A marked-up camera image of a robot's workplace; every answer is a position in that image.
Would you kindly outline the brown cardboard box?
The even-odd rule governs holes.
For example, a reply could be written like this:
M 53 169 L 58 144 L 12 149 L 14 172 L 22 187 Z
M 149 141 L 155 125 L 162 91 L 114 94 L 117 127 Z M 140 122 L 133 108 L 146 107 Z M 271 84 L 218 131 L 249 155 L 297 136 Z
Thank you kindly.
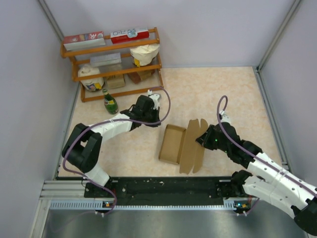
M 158 159 L 179 165 L 181 174 L 197 173 L 203 166 L 205 149 L 196 139 L 207 129 L 208 123 L 205 119 L 191 119 L 186 128 L 168 124 Z

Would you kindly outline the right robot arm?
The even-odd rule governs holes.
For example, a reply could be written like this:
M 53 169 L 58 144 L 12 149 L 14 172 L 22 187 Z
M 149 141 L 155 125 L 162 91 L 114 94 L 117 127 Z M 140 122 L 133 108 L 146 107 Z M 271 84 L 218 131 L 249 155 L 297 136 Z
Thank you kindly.
M 210 125 L 196 139 L 202 147 L 221 150 L 244 167 L 232 176 L 237 196 L 255 196 L 289 215 L 306 233 L 317 234 L 317 188 L 273 161 L 251 141 L 243 140 L 227 122 Z

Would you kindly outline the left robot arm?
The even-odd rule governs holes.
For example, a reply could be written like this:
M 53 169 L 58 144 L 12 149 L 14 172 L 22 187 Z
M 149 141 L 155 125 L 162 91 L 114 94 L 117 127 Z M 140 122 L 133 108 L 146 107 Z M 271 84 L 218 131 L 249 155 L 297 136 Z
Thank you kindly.
M 70 150 L 66 160 L 96 183 L 95 191 L 100 196 L 105 197 L 112 192 L 110 176 L 98 163 L 101 145 L 121 133 L 140 127 L 143 122 L 150 127 L 159 126 L 160 99 L 161 95 L 157 93 L 139 96 L 130 108 L 120 111 L 105 124 L 88 130 Z

